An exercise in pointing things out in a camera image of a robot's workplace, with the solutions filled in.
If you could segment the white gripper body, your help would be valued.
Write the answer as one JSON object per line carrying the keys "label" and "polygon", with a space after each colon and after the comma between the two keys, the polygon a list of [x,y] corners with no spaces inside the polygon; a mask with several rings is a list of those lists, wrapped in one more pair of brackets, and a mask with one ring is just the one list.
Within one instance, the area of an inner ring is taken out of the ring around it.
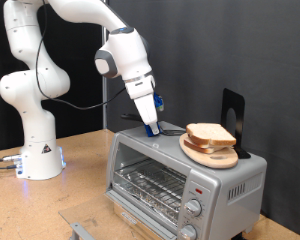
{"label": "white gripper body", "polygon": [[141,119],[146,125],[157,122],[153,82],[153,76],[149,75],[145,78],[125,83],[126,90],[130,98],[134,101]]}

